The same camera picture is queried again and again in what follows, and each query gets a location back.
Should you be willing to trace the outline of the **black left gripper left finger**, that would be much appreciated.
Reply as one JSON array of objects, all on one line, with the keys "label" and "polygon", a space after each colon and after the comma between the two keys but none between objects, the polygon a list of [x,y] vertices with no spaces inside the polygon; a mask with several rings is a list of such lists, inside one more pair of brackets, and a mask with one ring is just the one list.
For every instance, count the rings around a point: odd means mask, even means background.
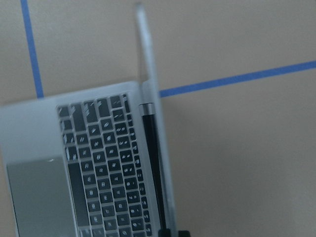
[{"label": "black left gripper left finger", "polygon": [[169,228],[160,229],[158,231],[158,237],[171,237],[171,230]]}]

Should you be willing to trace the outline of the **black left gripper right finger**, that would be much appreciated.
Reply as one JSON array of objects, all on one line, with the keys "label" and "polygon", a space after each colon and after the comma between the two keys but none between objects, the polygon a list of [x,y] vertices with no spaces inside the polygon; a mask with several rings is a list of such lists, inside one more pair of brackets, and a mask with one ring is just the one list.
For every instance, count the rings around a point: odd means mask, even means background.
[{"label": "black left gripper right finger", "polygon": [[179,230],[178,237],[190,237],[190,232],[187,230]]}]

